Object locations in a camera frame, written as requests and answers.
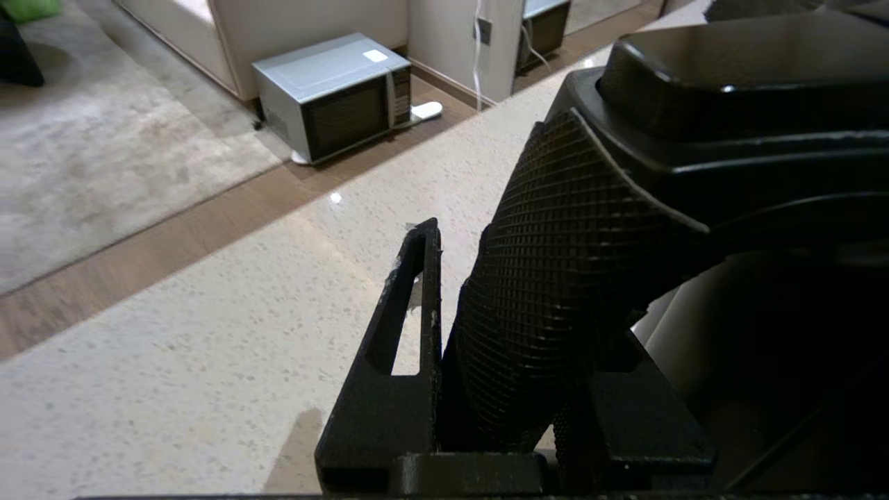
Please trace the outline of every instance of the rug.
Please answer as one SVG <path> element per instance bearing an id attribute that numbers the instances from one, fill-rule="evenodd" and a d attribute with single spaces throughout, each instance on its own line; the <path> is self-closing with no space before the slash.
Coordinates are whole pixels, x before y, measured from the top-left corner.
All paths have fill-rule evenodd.
<path id="1" fill-rule="evenodd" d="M 571 35 L 641 3 L 642 0 L 572 0 L 565 34 Z"/>
<path id="2" fill-rule="evenodd" d="M 46 84 L 0 84 L 0 292 L 262 173 L 289 152 L 268 132 L 254 132 L 240 102 L 110 2 L 67 1 L 60 16 L 20 32 Z"/>

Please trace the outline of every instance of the power cord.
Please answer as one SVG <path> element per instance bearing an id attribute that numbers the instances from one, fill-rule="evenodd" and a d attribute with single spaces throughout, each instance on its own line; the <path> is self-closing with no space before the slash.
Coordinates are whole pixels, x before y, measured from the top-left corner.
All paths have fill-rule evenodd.
<path id="1" fill-rule="evenodd" d="M 472 82 L 476 86 L 476 111 L 482 110 L 482 80 L 478 75 L 478 59 L 482 53 L 482 33 L 478 27 L 478 18 L 482 15 L 482 0 L 476 0 L 476 17 L 472 20 L 476 31 L 476 54 L 472 59 Z"/>
<path id="2" fill-rule="evenodd" d="M 550 73 L 552 73 L 552 72 L 553 72 L 553 68 L 550 68 L 550 67 L 549 67 L 549 63 L 547 62 L 547 60 L 544 59 L 543 56 L 540 55 L 539 52 L 535 51 L 535 50 L 534 50 L 534 47 L 532 47 L 532 44 L 531 44 L 531 37 L 532 37 L 532 35 L 529 35 L 529 34 L 528 34 L 528 30 L 525 29 L 525 22 L 524 22 L 524 21 L 522 21 L 522 33 L 525 33 L 525 43 L 528 44 L 528 50 L 531 51 L 532 54 L 534 54 L 535 56 L 537 56 L 537 59 L 541 60 L 541 62 L 543 63 L 543 65 L 547 67 L 547 69 L 549 70 Z"/>

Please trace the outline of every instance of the wooden floor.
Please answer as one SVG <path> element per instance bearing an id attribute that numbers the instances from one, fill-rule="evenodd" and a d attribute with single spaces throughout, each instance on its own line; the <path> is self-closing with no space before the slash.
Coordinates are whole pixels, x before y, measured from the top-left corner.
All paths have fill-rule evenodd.
<path id="1" fill-rule="evenodd" d="M 592 26 L 575 31 L 562 40 L 562 46 L 549 55 L 547 62 L 553 72 L 571 66 L 584 56 L 610 44 L 618 37 L 632 33 L 658 19 L 663 0 L 645 0 L 640 5 L 613 15 Z M 550 75 L 549 69 L 537 63 L 526 69 L 513 82 L 513 93 L 521 92 Z"/>
<path id="2" fill-rule="evenodd" d="M 320 167 L 286 163 L 0 298 L 0 359 L 105 310 L 476 112 L 417 77 L 442 116 Z"/>

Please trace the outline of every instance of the microwave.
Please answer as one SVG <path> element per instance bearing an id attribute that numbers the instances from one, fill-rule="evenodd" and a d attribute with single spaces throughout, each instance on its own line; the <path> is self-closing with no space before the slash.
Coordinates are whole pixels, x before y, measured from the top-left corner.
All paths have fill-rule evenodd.
<path id="1" fill-rule="evenodd" d="M 411 119 L 411 63 L 360 33 L 253 63 L 265 121 L 318 163 Z"/>

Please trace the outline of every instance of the knurled black grip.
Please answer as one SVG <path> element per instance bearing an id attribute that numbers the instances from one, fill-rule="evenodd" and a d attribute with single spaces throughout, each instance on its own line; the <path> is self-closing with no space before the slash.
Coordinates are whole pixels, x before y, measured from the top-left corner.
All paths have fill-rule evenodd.
<path id="1" fill-rule="evenodd" d="M 589 350 L 715 263 L 682 219 L 627 178 L 576 110 L 536 124 L 461 289 L 443 449 L 533 449 Z"/>

